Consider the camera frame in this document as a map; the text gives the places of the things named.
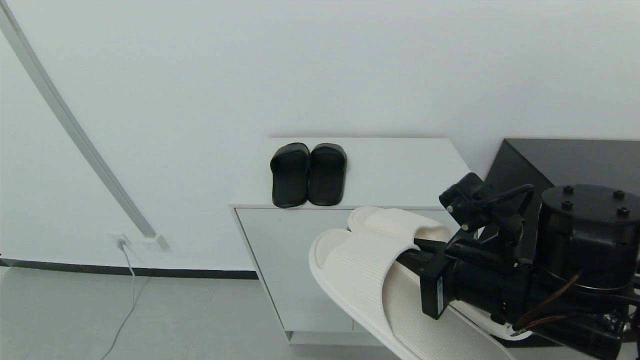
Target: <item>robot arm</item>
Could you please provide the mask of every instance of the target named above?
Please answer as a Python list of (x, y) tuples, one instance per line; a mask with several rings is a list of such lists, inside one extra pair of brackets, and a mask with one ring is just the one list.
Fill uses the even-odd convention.
[(520, 259), (522, 215), (534, 188), (497, 193), (467, 174), (440, 196), (466, 233), (495, 224), (485, 241), (459, 232), (448, 243), (415, 240), (397, 262), (420, 277), (422, 312), (439, 319), (452, 300), (598, 359), (616, 359), (634, 288), (640, 249), (640, 197), (604, 186), (555, 187), (542, 194), (533, 261)]

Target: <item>white cord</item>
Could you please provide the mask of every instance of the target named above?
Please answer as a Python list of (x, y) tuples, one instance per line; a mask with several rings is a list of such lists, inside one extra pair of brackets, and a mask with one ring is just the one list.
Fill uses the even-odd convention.
[(109, 353), (113, 350), (113, 347), (116, 345), (116, 340), (118, 339), (118, 335), (120, 335), (120, 331), (122, 330), (124, 323), (127, 322), (127, 319), (129, 319), (129, 317), (131, 316), (131, 313), (133, 313), (133, 309), (136, 307), (136, 292), (135, 292), (136, 291), (135, 290), (136, 274), (133, 272), (133, 268), (131, 268), (131, 263), (129, 262), (129, 256), (127, 255), (127, 252), (124, 250), (124, 241), (121, 240), (121, 242), (118, 242), (118, 249), (122, 250), (125, 258), (127, 258), (127, 265), (129, 265), (129, 271), (131, 272), (131, 310), (129, 310), (129, 314), (127, 314), (127, 317), (124, 318), (124, 321), (120, 325), (120, 328), (118, 328), (118, 332), (116, 332), (116, 336), (113, 338), (111, 347), (109, 348), (109, 350), (107, 350), (107, 353), (104, 354), (101, 360), (104, 360), (107, 357), (107, 355), (109, 355)]

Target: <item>slipper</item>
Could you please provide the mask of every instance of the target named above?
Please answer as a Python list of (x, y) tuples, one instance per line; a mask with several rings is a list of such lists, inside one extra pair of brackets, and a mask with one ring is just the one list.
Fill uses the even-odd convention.
[(294, 142), (279, 148), (269, 164), (273, 173), (271, 200), (279, 208), (292, 208), (307, 201), (309, 149)]
[[(352, 232), (375, 231), (411, 244), (414, 238), (442, 242), (449, 242), (451, 239), (450, 230), (441, 223), (401, 209), (362, 206), (349, 214), (347, 224)], [(491, 314), (486, 311), (458, 300), (452, 301), (449, 305), (486, 332), (500, 339), (518, 341), (532, 334), (531, 331), (526, 331), (512, 336), (514, 332), (510, 324), (500, 325), (494, 322), (491, 320)]]
[(419, 278), (395, 261), (408, 249), (417, 246), (332, 229), (313, 242), (309, 267), (324, 292), (402, 360), (515, 360), (454, 309), (439, 320), (422, 313)]
[(347, 154), (340, 145), (321, 143), (309, 155), (309, 202), (332, 206), (342, 200)]

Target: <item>cabinet door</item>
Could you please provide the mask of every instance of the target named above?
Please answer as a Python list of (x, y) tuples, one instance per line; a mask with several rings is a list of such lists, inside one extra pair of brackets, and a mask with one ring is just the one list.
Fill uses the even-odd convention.
[(236, 209), (286, 331), (348, 332), (352, 319), (322, 291), (309, 270), (311, 243), (347, 227), (350, 210)]

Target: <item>floor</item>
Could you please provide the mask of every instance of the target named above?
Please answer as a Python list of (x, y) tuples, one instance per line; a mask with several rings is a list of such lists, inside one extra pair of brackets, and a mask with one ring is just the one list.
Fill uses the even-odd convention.
[[(0, 268), (0, 359), (99, 360), (131, 304), (131, 278)], [(289, 346), (257, 281), (137, 278), (115, 359), (397, 360), (382, 347)], [(625, 344), (619, 359), (635, 359)], [(517, 359), (588, 359), (567, 348)]]

